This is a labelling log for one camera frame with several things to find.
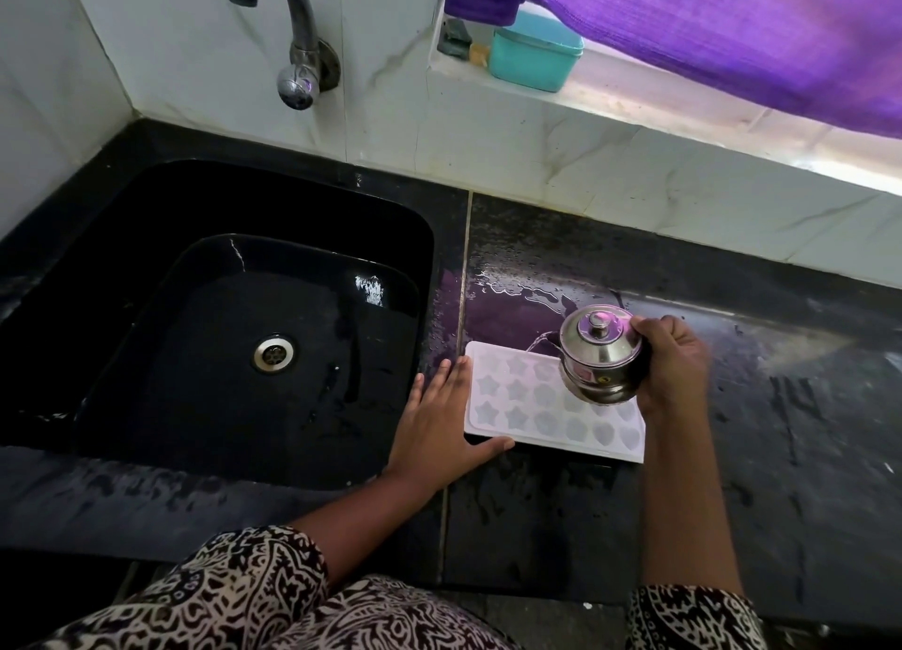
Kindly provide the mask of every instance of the black and white patterned shirt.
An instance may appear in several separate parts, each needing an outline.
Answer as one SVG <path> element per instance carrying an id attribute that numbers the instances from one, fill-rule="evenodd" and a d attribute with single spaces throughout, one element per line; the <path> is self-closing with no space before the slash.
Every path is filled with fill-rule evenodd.
<path id="1" fill-rule="evenodd" d="M 765 650 L 748 600 L 713 588 L 645 586 L 632 595 L 628 648 Z M 383 576 L 332 596 L 304 534 L 269 526 L 220 534 L 125 602 L 33 647 L 182 650 L 431 650 L 518 647 L 466 610 Z"/>

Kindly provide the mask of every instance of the ice cube tray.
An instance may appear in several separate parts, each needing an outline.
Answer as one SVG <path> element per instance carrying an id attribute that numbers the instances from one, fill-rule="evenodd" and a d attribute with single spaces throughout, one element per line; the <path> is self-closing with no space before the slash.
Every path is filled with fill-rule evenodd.
<path id="1" fill-rule="evenodd" d="M 642 462 L 645 422 L 635 398 L 619 405 L 583 401 L 551 356 L 481 341 L 470 341 L 466 353 L 473 358 L 468 433 Z"/>

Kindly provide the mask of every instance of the metal drain ring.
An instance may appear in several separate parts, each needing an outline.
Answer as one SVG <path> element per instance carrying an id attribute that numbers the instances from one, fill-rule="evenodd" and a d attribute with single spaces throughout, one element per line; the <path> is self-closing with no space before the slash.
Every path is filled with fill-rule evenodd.
<path id="1" fill-rule="evenodd" d="M 254 349 L 254 368 L 266 374 L 285 370 L 294 360 L 294 345 L 284 337 L 269 337 Z"/>

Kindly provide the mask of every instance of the white window ledge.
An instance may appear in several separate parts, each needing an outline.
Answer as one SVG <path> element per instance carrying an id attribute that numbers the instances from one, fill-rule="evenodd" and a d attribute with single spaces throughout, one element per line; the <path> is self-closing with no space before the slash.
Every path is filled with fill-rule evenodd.
<path id="1" fill-rule="evenodd" d="M 552 16 L 534 4 L 524 8 Z M 439 5 L 442 11 L 444 2 Z M 760 156 L 823 176 L 902 195 L 902 140 L 834 128 L 764 108 L 586 41 L 585 52 L 559 93 L 498 80 L 481 67 L 445 56 L 435 46 L 428 73 L 476 83 L 586 113 L 641 125 Z"/>

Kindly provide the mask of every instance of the hand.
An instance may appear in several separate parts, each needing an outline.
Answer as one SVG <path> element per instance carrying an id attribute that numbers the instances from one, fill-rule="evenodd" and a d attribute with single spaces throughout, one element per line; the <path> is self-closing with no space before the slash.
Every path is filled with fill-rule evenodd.
<path id="1" fill-rule="evenodd" d="M 673 315 L 638 315 L 633 329 L 651 344 L 648 377 L 638 388 L 638 409 L 648 419 L 706 417 L 711 354 L 689 326 Z"/>
<path id="2" fill-rule="evenodd" d="M 464 414 L 473 383 L 473 361 L 467 356 L 442 360 L 426 392 L 423 375 L 413 380 L 411 397 L 400 417 L 389 463 L 384 476 L 415 482 L 429 491 L 437 491 L 513 448 L 514 441 L 497 436 L 476 446 L 464 438 Z"/>

